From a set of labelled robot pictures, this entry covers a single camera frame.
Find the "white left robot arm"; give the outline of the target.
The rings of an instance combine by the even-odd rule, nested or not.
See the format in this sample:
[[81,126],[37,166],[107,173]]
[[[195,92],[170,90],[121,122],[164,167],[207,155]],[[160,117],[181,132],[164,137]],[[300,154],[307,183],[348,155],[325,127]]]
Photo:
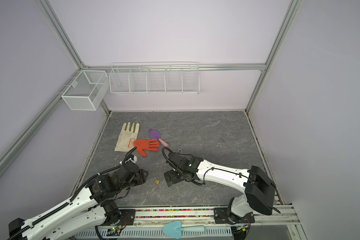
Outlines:
[[119,223],[117,206],[122,191],[130,191],[147,180],[148,172],[135,163],[132,148],[121,164],[86,180],[73,195],[50,210],[27,220],[9,223],[11,240],[66,240],[88,228]]

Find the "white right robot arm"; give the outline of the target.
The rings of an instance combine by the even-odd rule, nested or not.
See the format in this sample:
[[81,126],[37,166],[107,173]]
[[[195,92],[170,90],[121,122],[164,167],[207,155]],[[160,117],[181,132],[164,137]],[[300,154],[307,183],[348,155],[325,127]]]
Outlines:
[[251,216],[253,212],[270,216],[276,211],[276,184],[257,166],[251,166],[250,169],[229,168],[193,155],[174,152],[168,147],[162,148],[162,155],[172,168],[164,174],[169,187],[179,182],[197,186],[214,182],[241,192],[239,197],[230,199],[223,214],[215,214],[218,222],[230,225],[241,222],[251,224],[254,222]]

